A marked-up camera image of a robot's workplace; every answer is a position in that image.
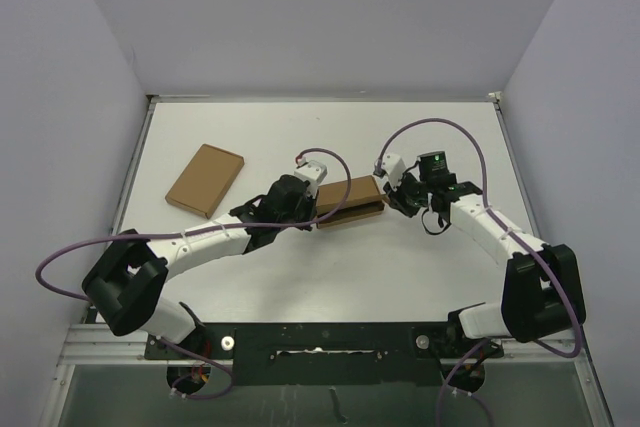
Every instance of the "gray wall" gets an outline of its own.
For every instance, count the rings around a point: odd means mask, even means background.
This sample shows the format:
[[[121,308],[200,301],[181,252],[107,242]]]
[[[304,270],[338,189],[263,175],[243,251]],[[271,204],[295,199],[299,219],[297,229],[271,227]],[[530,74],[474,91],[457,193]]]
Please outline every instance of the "gray wall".
[[[640,0],[555,0],[505,97],[543,231],[579,256],[616,425],[638,425]]]
[[[153,94],[484,97],[553,0],[96,0]]]
[[[93,0],[0,0],[0,19],[0,423],[33,426],[82,309],[34,270],[107,231],[146,99]],[[78,289],[95,254],[47,277]]]

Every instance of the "flat brown box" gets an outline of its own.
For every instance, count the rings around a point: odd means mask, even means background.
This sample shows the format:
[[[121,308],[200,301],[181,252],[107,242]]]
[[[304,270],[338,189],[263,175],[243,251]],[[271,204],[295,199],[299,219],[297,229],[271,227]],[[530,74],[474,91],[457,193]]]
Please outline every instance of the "flat brown box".
[[[202,144],[176,180],[165,200],[196,215],[211,218],[244,165],[226,150]]]
[[[347,181],[335,182],[333,184],[321,185],[318,189],[318,200],[316,208],[318,217],[333,209],[347,189]],[[354,220],[366,219],[374,215],[380,215],[384,210],[384,194],[380,193],[375,179],[368,175],[351,180],[351,192],[344,207],[336,212],[329,219],[318,224],[319,229],[333,227]]]

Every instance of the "white table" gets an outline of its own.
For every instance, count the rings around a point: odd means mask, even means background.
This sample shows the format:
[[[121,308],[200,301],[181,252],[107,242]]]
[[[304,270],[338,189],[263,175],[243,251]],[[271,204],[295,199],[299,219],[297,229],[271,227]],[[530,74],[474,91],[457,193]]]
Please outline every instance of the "white table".
[[[245,167],[215,216],[260,193],[307,147],[335,150],[354,177],[371,174],[385,140],[424,117],[446,117],[480,143],[489,198],[522,228],[531,228],[500,125],[490,103],[159,103],[139,161],[122,228],[172,232],[203,219],[168,205],[164,196],[203,143],[241,154]],[[459,180],[480,185],[468,140],[445,125],[416,127],[391,146],[412,163],[443,149]],[[326,182],[344,172],[331,158]],[[424,233],[418,217],[390,209],[327,230],[285,231],[246,256],[220,259],[165,286],[205,322],[438,321],[447,313],[502,293],[503,268],[470,238],[451,229]]]

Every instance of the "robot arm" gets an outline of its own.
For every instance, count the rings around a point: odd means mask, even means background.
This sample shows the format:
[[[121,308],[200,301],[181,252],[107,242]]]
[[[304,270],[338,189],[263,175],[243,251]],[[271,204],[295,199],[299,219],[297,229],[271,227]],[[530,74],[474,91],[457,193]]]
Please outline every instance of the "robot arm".
[[[314,219],[318,186],[326,174],[324,164],[304,162],[293,175],[283,175],[274,182],[267,194],[187,229],[179,238],[113,242],[85,277],[82,289],[115,335],[141,329],[180,344],[194,333],[199,321],[186,305],[162,297],[164,284],[212,260],[264,247],[283,230],[256,227],[258,224]],[[238,223],[246,226],[211,231],[216,225]]]
[[[500,212],[494,211],[508,227],[505,232],[483,205],[482,190],[472,182],[459,183],[449,172],[444,152],[418,157],[406,168],[402,158],[385,155],[376,175],[386,176],[384,190],[391,208],[413,217],[421,208],[430,209],[439,220],[469,235],[505,269],[505,284],[500,302],[464,308],[450,314],[457,318],[467,338],[513,337],[520,342],[540,339],[566,328],[571,321],[556,290],[531,255],[508,233],[519,237],[551,267],[582,324],[585,307],[576,257],[565,245],[550,246],[524,233]],[[411,170],[419,168],[419,179]]]

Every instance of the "cardboard box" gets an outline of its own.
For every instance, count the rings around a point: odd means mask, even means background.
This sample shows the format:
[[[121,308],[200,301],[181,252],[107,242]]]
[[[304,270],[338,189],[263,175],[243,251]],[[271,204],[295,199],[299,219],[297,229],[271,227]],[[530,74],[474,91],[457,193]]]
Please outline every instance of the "cardboard box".
[[[209,219],[243,165],[241,156],[203,144],[173,184],[165,200]]]
[[[318,189],[316,208],[318,217],[331,211],[344,196],[347,181],[321,185]],[[354,220],[366,219],[380,215],[384,210],[384,194],[380,193],[378,184],[372,176],[359,177],[351,180],[351,192],[344,207],[329,219],[318,224],[319,229],[333,227]]]

